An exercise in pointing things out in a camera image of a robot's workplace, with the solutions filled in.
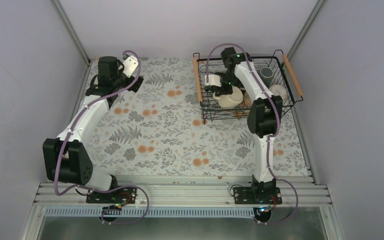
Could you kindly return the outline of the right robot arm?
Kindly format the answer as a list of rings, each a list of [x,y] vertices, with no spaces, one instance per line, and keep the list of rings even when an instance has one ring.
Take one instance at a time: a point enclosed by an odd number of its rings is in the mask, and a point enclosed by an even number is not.
[[[283,99],[274,95],[264,84],[257,73],[251,56],[239,45],[223,43],[220,56],[225,67],[222,75],[204,75],[204,86],[213,90],[219,102],[233,100],[234,87],[240,82],[250,97],[251,107],[247,116],[247,127],[254,134],[255,169],[252,183],[257,185],[251,189],[251,198],[258,204],[270,197],[268,184],[277,178],[272,170],[274,140],[280,132]]]

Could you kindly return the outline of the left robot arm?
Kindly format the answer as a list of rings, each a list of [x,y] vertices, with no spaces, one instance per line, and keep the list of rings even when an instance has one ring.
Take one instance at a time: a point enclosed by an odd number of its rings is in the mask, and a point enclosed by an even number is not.
[[[98,192],[111,203],[119,197],[117,179],[94,169],[85,141],[120,93],[136,93],[144,78],[140,75],[141,62],[133,54],[122,60],[115,56],[100,57],[97,67],[98,73],[92,77],[78,112],[56,138],[44,141],[42,150],[46,176],[54,182],[58,196],[65,194],[58,190],[58,183],[69,183],[73,188]]]

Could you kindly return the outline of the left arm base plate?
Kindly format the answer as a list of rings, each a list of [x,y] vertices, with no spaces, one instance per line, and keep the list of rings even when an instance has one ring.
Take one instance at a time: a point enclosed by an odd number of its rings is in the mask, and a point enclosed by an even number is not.
[[[110,193],[100,193],[93,191],[86,197],[88,204],[109,204],[109,205],[125,205],[134,204],[137,196],[136,187],[124,187]]]

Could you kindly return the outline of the cream ribbed mug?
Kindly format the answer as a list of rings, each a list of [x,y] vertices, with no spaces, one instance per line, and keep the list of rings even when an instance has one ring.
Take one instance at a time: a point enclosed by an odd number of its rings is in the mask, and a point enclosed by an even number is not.
[[[222,109],[233,109],[244,100],[244,94],[238,87],[232,88],[232,94],[212,95]]]

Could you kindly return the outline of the dark grey mug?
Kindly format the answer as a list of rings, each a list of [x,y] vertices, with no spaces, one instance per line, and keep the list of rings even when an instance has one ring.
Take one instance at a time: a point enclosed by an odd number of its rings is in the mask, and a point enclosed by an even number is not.
[[[260,68],[258,71],[258,74],[259,74],[260,78],[262,79],[263,83],[267,87],[270,87],[272,85],[275,73],[270,67],[265,66],[265,67]]]

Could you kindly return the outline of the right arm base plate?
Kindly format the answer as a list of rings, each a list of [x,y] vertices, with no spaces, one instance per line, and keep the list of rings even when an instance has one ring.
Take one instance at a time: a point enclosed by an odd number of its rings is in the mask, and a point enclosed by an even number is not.
[[[281,205],[283,203],[280,188],[271,183],[263,187],[233,185],[230,193],[236,205]]]

